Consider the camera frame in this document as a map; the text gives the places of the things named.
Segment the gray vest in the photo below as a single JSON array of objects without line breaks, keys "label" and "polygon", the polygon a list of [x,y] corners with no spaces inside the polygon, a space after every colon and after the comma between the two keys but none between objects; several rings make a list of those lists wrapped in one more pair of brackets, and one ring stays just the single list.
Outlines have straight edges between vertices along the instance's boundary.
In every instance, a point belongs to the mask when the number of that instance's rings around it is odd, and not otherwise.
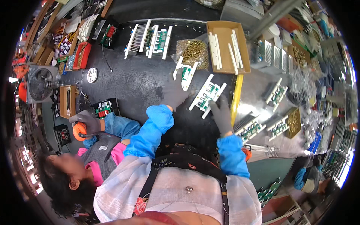
[{"label": "gray vest", "polygon": [[100,138],[93,146],[87,150],[81,158],[84,160],[84,166],[89,162],[95,161],[99,164],[103,181],[108,178],[111,172],[116,168],[116,164],[111,157],[112,149],[121,142],[120,138],[108,136],[106,134],[99,135]]},{"label": "gray vest", "polygon": [[310,194],[317,194],[319,189],[319,182],[324,181],[324,175],[315,167],[311,167],[309,175],[307,176],[308,179],[314,180],[314,190]]}]

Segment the ear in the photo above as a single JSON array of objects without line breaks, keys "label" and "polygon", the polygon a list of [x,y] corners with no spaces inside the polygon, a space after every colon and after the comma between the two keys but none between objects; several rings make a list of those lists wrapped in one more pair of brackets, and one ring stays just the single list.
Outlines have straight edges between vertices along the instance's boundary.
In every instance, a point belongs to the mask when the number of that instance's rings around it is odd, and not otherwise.
[{"label": "ear", "polygon": [[71,190],[76,190],[76,189],[79,188],[79,186],[80,186],[80,180],[74,179],[74,178],[72,177],[71,180],[70,180],[70,183],[69,183],[69,188],[70,188]]}]

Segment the red plastic bin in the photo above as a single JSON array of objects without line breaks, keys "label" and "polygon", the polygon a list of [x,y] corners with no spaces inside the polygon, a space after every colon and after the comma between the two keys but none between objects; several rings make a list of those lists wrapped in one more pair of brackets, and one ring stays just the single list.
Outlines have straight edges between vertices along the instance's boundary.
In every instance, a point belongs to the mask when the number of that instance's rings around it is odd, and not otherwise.
[{"label": "red plastic bin", "polygon": [[[76,55],[75,55],[75,59],[74,59],[73,70],[86,68],[87,59],[89,58],[90,50],[91,50],[91,44],[88,43],[87,41],[79,44],[79,46],[77,47],[77,51],[76,51]],[[82,54],[82,59],[81,59],[80,65],[78,65],[77,61],[79,59],[80,53]]]}]

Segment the orange tool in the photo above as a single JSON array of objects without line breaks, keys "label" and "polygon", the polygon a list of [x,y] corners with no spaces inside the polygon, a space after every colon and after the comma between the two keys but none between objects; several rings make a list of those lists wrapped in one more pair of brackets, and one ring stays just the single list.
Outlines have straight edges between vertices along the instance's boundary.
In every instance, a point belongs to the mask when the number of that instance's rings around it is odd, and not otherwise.
[{"label": "orange tool", "polygon": [[86,137],[84,137],[84,135],[86,135],[86,125],[84,123],[76,122],[76,124],[72,128],[72,132],[74,133],[74,137],[78,141],[86,140]]},{"label": "orange tool", "polygon": [[246,155],[245,162],[247,162],[252,157],[251,146],[245,145],[244,148],[242,148],[241,150],[245,153],[245,155]]}]

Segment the orange screwdriver handle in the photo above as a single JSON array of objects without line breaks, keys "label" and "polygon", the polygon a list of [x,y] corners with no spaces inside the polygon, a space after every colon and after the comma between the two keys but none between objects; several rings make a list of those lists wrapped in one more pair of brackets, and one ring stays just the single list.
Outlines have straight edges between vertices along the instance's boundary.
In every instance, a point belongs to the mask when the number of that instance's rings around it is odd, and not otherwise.
[{"label": "orange screwdriver handle", "polygon": [[82,134],[87,134],[86,133],[86,125],[82,122],[77,122],[77,124],[74,125],[74,127],[72,128],[72,132],[74,133],[74,137],[78,140],[78,141],[84,141],[86,140],[86,138],[82,138],[79,136],[79,133]]}]

